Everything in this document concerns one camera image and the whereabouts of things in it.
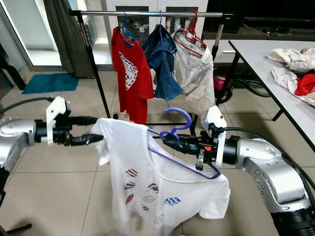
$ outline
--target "black cable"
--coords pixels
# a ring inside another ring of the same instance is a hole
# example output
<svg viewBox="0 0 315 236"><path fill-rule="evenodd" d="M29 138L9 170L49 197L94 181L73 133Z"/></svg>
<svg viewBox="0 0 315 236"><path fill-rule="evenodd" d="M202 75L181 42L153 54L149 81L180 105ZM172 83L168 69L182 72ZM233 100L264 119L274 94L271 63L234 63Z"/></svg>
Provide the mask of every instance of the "black cable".
<svg viewBox="0 0 315 236"><path fill-rule="evenodd" d="M263 92L261 92L261 91L255 89L255 88L253 87L253 85L251 84L251 83L253 83L253 82L249 83L249 82L247 82L247 81L245 81L245 80L242 80L242 79L234 79L233 81L241 83L247 90L249 90L250 92L256 94L257 96L260 96L260 97L270 97L270 95L269 95L268 93L263 93Z"/></svg>
<svg viewBox="0 0 315 236"><path fill-rule="evenodd" d="M315 190L315 184L313 182L313 180L309 177L309 175L289 156L289 154L284 151L279 145L273 143L271 140L269 140L268 138L264 137L263 135L261 134L258 134L254 131L251 131L251 130L248 130L248 129L245 129L245 128L241 128L241 127L226 127L226 128L221 128L220 129L222 132L223 131L242 131L242 132L247 132L247 133L250 133L250 134L253 134L259 138L262 138L264 139L265 141L267 141L268 143L270 143L272 146L274 146L276 149L278 149L283 157L291 164L291 166L296 170L296 172L298 173L298 175L300 176L302 182L303 182L303 185L304 185L304 188L308 194L308 197L310 199L310 202L311 202L311 205L313 207L313 210L315 210L315 200L314 200L314 197L312 195L312 192L310 190L310 187L308 186L305 178L307 179L307 181L309 182L309 184L311 185L311 187Z"/></svg>
<svg viewBox="0 0 315 236"><path fill-rule="evenodd" d="M22 104L29 103L29 102L35 102L35 101L39 101L39 100L47 100L49 102L52 102L54 100L54 98L53 97L38 97L38 98L27 99L27 100L24 100L21 102L14 103L14 104L4 108L2 111L0 111L0 114L3 114L5 112L7 112L8 110L15 108L17 106L20 106Z"/></svg>

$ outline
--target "denim shirt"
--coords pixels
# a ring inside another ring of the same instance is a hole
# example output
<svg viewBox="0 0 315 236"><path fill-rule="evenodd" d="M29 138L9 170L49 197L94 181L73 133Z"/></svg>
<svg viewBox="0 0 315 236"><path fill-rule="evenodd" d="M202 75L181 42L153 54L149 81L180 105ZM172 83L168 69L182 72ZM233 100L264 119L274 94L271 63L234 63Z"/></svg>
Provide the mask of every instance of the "denim shirt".
<svg viewBox="0 0 315 236"><path fill-rule="evenodd" d="M183 90L173 78L174 55L177 49L169 32L162 25L156 25L142 44L142 49L149 67L156 72L157 89L154 97L169 101L181 94Z"/></svg>

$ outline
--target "curtain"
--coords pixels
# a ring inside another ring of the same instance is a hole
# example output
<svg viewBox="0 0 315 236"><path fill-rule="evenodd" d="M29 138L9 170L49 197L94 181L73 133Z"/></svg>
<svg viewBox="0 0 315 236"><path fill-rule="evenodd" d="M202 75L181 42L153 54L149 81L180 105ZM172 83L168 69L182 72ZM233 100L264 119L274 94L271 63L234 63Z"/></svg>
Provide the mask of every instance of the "curtain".
<svg viewBox="0 0 315 236"><path fill-rule="evenodd" d="M68 0L44 0L44 4L64 70L75 77L94 76L80 27L69 14Z"/></svg>

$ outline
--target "printed shirt graphic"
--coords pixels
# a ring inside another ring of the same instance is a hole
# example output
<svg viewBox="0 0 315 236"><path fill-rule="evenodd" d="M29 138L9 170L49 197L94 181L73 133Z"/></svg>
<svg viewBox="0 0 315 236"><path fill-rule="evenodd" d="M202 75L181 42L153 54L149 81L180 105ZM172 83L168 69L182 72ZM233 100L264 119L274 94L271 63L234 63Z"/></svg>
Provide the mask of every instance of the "printed shirt graphic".
<svg viewBox="0 0 315 236"><path fill-rule="evenodd" d="M138 124L147 121L147 99L153 98L153 84L144 52L138 41L126 45L119 27L112 37L112 59L118 75L120 112L126 111L129 119Z"/></svg>
<svg viewBox="0 0 315 236"><path fill-rule="evenodd" d="M121 52L119 52L119 55L125 67L126 89L128 90L136 81L136 78L138 75L138 69L129 60L127 60Z"/></svg>
<svg viewBox="0 0 315 236"><path fill-rule="evenodd" d="M113 214L121 235L132 235L132 215L143 219L144 230L133 235L166 236L195 214L223 218L229 202L224 175L207 180L170 162L150 149L167 154L148 128L127 121L98 119L91 133L103 135L96 148L100 163L110 161ZM203 171L212 176L214 171Z"/></svg>

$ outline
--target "table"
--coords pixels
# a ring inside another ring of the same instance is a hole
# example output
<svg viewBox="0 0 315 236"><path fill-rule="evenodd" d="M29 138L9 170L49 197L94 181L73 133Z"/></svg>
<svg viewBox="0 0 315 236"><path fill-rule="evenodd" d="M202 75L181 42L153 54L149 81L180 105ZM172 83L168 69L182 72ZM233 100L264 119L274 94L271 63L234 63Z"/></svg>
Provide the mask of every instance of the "table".
<svg viewBox="0 0 315 236"><path fill-rule="evenodd" d="M235 57L222 88L222 94L226 90L228 81L238 63L239 58L251 68L254 74L262 81L264 87L280 107L280 111L274 117L275 121L282 112L289 118L292 124L300 132L309 146L315 151L315 108L292 95L287 89L279 86L271 74L273 67L282 67L278 62L267 59L267 55L275 48L315 48L315 42L304 41L269 41L269 40L229 40L229 44L235 50Z"/></svg>

